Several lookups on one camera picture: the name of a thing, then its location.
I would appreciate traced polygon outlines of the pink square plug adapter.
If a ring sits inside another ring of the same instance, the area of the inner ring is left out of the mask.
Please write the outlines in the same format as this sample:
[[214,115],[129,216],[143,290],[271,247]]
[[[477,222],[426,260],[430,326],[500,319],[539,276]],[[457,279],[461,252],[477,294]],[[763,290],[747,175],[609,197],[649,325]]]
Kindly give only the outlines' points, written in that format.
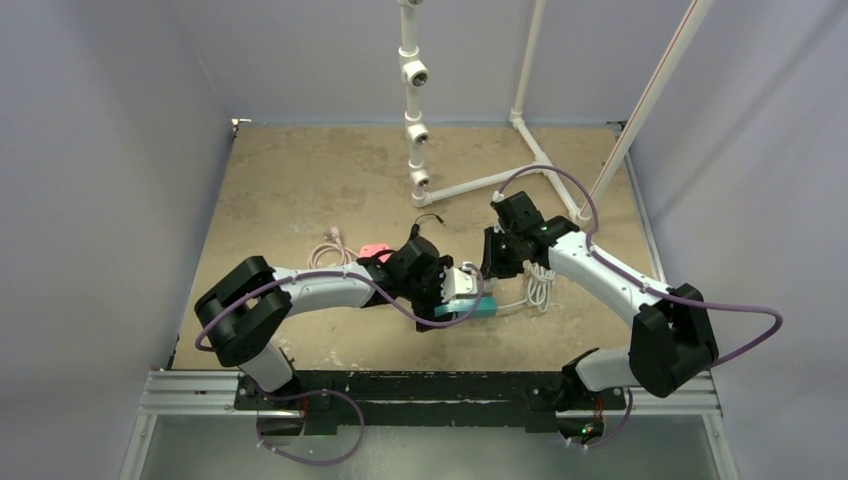
[[385,262],[394,252],[395,250],[390,245],[376,243],[363,245],[359,249],[358,256],[360,258],[376,258],[381,262]]

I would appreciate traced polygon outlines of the teal power strip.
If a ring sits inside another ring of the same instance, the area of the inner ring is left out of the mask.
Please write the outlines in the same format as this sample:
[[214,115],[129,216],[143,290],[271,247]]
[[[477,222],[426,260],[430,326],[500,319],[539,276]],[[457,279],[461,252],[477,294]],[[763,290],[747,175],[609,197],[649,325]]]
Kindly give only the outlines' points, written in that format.
[[493,296],[483,296],[478,303],[474,297],[454,298],[434,309],[438,317],[456,320],[461,317],[487,318],[497,315],[497,302]]

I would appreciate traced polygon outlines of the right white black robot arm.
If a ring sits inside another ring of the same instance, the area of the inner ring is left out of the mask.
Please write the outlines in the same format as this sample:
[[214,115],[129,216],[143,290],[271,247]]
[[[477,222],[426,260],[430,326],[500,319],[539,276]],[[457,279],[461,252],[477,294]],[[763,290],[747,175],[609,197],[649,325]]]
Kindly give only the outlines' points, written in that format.
[[629,327],[628,346],[592,349],[567,363],[561,392],[576,407],[600,391],[639,387],[665,398],[709,369],[719,350],[701,292],[651,279],[589,244],[562,216],[544,219],[525,192],[495,193],[497,223],[484,231],[485,278],[508,279],[538,265],[575,282]]

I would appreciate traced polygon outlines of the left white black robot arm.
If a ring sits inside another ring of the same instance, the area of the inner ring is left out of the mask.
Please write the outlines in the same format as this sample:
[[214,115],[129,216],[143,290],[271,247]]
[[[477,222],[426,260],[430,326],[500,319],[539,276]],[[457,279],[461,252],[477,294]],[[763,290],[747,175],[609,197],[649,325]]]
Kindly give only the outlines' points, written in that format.
[[442,284],[453,267],[427,239],[407,241],[384,260],[360,258],[348,264],[293,270],[272,267],[251,256],[208,290],[194,305],[202,326],[196,345],[213,352],[223,367],[237,367],[259,386],[272,408],[297,399],[295,369],[272,343],[282,322],[292,316],[331,308],[371,308],[400,299],[413,316],[441,321]]

